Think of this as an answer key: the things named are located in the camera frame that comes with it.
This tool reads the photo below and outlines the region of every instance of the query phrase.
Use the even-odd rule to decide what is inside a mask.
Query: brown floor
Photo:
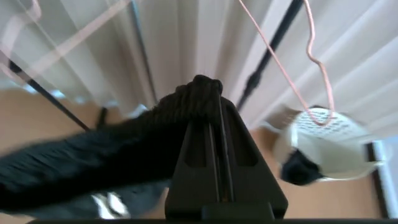
[[[74,122],[39,95],[23,91],[0,91],[0,156],[12,148],[31,141],[59,138],[81,131]],[[63,101],[84,123],[93,127],[99,108],[94,104],[76,105]],[[120,120],[117,110],[111,110],[108,122]],[[272,145],[276,135],[260,129],[252,132],[262,155],[273,173],[278,168],[272,159]],[[344,182],[321,182],[297,187],[283,181],[280,186],[289,200],[286,218],[379,218],[376,194],[370,177]],[[164,217],[159,203],[148,218]],[[0,223],[22,224],[29,217],[11,217],[0,214]]]

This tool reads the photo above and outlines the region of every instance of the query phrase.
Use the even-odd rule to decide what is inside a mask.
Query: black cloth
[[[322,178],[318,165],[306,158],[299,149],[283,164],[280,178],[295,185],[307,185]]]
[[[95,218],[88,197],[114,191],[132,216],[142,214],[153,207],[143,204],[159,198],[173,175],[188,121],[219,125],[221,92],[220,81],[197,75],[136,119],[31,144],[0,158],[0,211]]]

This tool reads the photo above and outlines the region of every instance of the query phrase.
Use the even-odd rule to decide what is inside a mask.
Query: laundry basket
[[[325,121],[329,111],[310,109],[319,121]],[[385,161],[368,162],[364,140],[371,135],[359,124],[339,113],[327,126],[316,125],[307,112],[302,112],[285,128],[274,146],[274,157],[284,164],[298,149],[316,163],[323,180],[350,180],[371,173]]]

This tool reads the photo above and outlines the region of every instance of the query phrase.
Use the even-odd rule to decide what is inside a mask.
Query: white curtain
[[[291,0],[244,1],[269,40]],[[66,41],[118,0],[39,0],[41,19],[24,28],[12,59],[23,69]],[[31,0],[0,3],[0,27]],[[328,70],[336,110],[379,136],[398,134],[398,1],[310,1],[317,37],[313,54]],[[304,8],[276,54],[309,105],[327,107],[318,67],[307,58]],[[36,80],[71,100],[117,105],[124,114],[172,93],[201,73],[220,79],[223,96],[237,103],[266,51],[236,0],[135,0]],[[14,88],[4,74],[1,88]],[[301,111],[273,59],[241,112],[249,128],[267,121],[280,128]]]

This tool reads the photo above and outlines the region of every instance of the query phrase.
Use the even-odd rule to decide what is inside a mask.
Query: black pole
[[[13,61],[10,60],[9,68],[15,74],[20,76],[23,80],[26,80],[26,83],[30,85],[34,90],[44,96],[49,102],[51,102],[54,106],[56,106],[60,111],[62,111],[65,115],[67,115],[72,121],[74,121],[77,125],[83,128],[85,131],[90,130],[87,125],[85,125],[82,121],[80,121],[72,112],[70,112],[66,107],[64,107],[55,97],[53,97],[47,90],[45,90],[42,86],[40,86],[35,80],[33,80],[28,74],[26,74],[22,69],[16,65]]]
[[[286,14],[282,19],[282,22],[280,23],[275,33],[275,36],[270,44],[272,49],[274,49],[275,51],[278,48],[287,30],[289,29],[290,25],[293,23],[293,20],[295,19],[297,13],[299,13],[299,10],[302,7],[302,5],[303,5],[302,0],[293,0],[292,3],[290,3],[290,6],[287,9]],[[268,50],[266,50],[264,56],[262,56],[259,65],[257,66],[256,71],[253,72],[253,74],[249,77],[246,83],[246,89],[243,91],[243,95],[239,99],[237,105],[238,111],[242,109],[244,103],[249,98],[253,90],[257,88],[257,86],[260,84],[261,74],[264,71],[270,59],[271,59],[271,53]]]

